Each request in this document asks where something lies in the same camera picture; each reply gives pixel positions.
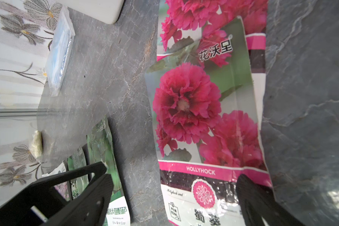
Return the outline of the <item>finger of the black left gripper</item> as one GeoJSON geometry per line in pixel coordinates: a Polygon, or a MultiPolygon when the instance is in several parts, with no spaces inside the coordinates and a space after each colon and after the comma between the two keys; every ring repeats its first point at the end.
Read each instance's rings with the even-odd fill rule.
{"type": "MultiPolygon", "coordinates": [[[[95,163],[78,170],[82,175],[94,174],[89,185],[106,174],[103,163],[95,163]]],[[[44,226],[48,219],[71,201],[66,201],[55,186],[69,182],[75,171],[44,177],[31,183],[0,207],[0,226],[44,226]]]]}

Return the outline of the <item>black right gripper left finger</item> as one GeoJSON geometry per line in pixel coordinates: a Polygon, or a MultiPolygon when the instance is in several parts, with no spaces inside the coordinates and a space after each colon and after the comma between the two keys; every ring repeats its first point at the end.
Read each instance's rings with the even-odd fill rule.
{"type": "Polygon", "coordinates": [[[102,226],[114,188],[110,174],[100,176],[83,193],[50,217],[45,226],[102,226]]]}

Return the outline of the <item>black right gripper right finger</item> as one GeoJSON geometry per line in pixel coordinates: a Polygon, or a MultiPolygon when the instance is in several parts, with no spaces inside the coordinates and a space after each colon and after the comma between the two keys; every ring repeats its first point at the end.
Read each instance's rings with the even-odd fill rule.
{"type": "Polygon", "coordinates": [[[247,226],[304,225],[275,201],[267,187],[255,184],[244,174],[237,180],[236,193],[247,226]]]}

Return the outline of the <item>large green gourd seed packet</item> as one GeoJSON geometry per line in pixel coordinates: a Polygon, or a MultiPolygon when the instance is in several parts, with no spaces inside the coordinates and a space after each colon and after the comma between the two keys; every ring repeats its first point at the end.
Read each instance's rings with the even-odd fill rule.
{"type": "Polygon", "coordinates": [[[88,175],[82,175],[78,170],[87,166],[86,158],[82,147],[79,147],[71,156],[67,159],[68,170],[75,171],[74,178],[70,180],[72,198],[76,199],[83,193],[85,188],[89,184],[88,175]]]}

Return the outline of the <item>small green gourd seed packet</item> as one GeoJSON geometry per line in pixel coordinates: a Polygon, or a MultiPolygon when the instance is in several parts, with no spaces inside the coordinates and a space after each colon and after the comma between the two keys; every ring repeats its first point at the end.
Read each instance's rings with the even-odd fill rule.
{"type": "Polygon", "coordinates": [[[131,217],[115,161],[113,138],[106,116],[94,126],[86,139],[89,162],[102,162],[114,185],[104,225],[129,226],[131,217]]]}

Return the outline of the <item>red flower seed packet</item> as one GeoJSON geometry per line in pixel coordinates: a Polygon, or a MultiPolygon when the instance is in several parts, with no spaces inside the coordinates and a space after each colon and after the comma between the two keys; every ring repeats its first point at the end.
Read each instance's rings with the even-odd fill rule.
{"type": "Polygon", "coordinates": [[[156,62],[145,81],[169,222],[243,226],[238,177],[272,183],[242,18],[156,62]]]}

